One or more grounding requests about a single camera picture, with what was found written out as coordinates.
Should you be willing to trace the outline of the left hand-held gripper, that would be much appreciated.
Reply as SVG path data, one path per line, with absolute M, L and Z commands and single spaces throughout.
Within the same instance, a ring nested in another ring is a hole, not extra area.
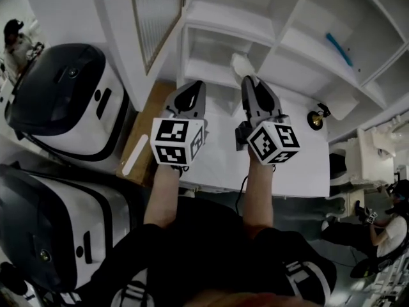
M 158 164 L 190 166 L 205 145 L 206 84 L 192 81 L 172 92 L 153 119 L 150 146 Z

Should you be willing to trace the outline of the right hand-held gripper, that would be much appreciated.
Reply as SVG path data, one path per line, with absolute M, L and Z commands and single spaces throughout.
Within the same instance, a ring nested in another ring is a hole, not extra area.
M 236 150 L 246 146 L 254 152 L 262 165 L 281 164 L 289 161 L 300 151 L 300 143 L 291 125 L 263 120 L 255 125 L 253 120 L 253 98 L 262 116 L 281 121 L 282 107 L 278 96 L 263 80 L 254 88 L 249 75 L 242 79 L 242 105 L 247 121 L 235 129 Z

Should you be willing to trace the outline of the white cloth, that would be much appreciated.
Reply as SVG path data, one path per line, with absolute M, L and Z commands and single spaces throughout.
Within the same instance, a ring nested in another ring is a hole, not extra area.
M 239 86 L 241 86 L 242 81 L 246 76 L 249 76 L 255 85 L 259 83 L 255 68 L 252 66 L 246 55 L 236 52 L 233 53 L 230 61 L 230 68 L 233 73 L 233 77 Z

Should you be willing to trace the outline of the person's left forearm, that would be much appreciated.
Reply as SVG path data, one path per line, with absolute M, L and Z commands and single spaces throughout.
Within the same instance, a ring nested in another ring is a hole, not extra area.
M 144 224 L 167 228 L 176 219 L 179 181 L 177 169 L 163 164 L 158 166 L 144 213 Z

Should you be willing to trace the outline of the person's right forearm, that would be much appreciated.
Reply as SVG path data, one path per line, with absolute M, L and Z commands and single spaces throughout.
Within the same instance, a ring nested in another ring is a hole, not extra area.
M 272 180 L 275 168 L 262 165 L 251 147 L 248 153 L 250 163 L 242 217 L 245 231 L 253 239 L 260 231 L 273 227 Z

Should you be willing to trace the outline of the brass desk lamp white shade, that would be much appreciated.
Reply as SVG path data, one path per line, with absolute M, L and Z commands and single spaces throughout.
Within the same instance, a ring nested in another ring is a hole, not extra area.
M 312 130 L 321 130 L 323 120 L 333 116 L 341 121 L 348 116 L 359 104 L 352 93 L 344 90 L 332 90 L 324 96 L 322 102 L 317 103 L 317 108 L 307 115 L 307 122 Z

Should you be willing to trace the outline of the white desk with drawers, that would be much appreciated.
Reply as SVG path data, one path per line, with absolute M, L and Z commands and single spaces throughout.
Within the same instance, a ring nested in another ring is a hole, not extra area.
M 279 96 L 301 143 L 277 168 L 276 196 L 327 196 L 330 145 L 409 110 L 409 0 L 192 0 L 178 52 L 178 80 L 208 87 L 209 135 L 183 177 L 197 189 L 237 191 L 247 174 L 249 157 L 235 145 L 235 128 L 245 120 L 229 67 L 235 52 Z M 359 104 L 312 130 L 307 115 L 332 90 L 352 93 Z

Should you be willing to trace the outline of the brown cardboard box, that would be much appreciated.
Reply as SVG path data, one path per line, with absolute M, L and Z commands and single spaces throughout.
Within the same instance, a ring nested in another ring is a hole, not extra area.
M 159 117 L 167 96 L 176 90 L 176 83 L 157 81 L 144 109 L 136 116 L 116 176 L 143 187 L 151 187 L 157 163 L 150 146 L 153 119 Z

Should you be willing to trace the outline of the ribbed glass cabinet door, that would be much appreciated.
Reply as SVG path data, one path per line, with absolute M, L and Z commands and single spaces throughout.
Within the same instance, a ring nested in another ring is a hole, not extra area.
M 132 0 L 144 70 L 148 73 L 181 17 L 182 0 Z

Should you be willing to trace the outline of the blue tube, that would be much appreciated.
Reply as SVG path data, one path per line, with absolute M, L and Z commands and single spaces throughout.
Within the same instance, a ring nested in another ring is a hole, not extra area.
M 341 45 L 337 42 L 337 40 L 332 36 L 331 33 L 326 33 L 325 35 L 326 39 L 337 49 L 339 54 L 343 57 L 345 62 L 347 63 L 348 66 L 352 67 L 353 63 L 345 50 L 341 47 Z

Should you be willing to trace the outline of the white black mobile robot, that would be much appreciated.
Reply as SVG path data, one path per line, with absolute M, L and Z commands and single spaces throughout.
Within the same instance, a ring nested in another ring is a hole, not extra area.
M 113 187 L 0 164 L 0 249 L 46 290 L 89 283 L 131 228 L 127 198 Z
M 113 155 L 129 97 L 105 54 L 85 43 L 45 49 L 17 81 L 4 116 L 45 150 L 84 162 Z

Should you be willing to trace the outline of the white cabinet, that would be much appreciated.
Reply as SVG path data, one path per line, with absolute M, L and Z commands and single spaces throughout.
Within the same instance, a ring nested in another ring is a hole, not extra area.
M 176 47 L 192 3 L 182 0 L 181 17 L 146 73 L 132 0 L 28 1 L 51 46 L 90 43 L 104 52 L 137 111 L 144 109 L 167 55 Z

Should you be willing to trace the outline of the person's black printed shirt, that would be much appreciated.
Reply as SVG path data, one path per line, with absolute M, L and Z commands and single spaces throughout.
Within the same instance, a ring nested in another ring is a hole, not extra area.
M 335 265 L 297 232 L 262 229 L 247 236 L 227 206 L 180 198 L 167 228 L 144 224 L 107 255 L 85 307 L 184 307 L 206 290 L 299 296 L 323 305 Z

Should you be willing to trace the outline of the black office chair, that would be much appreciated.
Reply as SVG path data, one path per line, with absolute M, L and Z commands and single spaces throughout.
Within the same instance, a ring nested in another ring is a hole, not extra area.
M 392 255 L 385 255 L 377 258 L 367 258 L 360 261 L 351 271 L 350 277 L 353 279 L 368 278 L 374 274 L 382 272 L 394 263 Z

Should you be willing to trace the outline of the white storage rack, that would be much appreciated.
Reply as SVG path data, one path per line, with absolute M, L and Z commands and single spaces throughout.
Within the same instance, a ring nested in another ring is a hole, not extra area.
M 369 285 L 369 298 L 362 307 L 392 307 L 409 285 L 409 251 L 399 257 L 391 266 L 378 273 Z

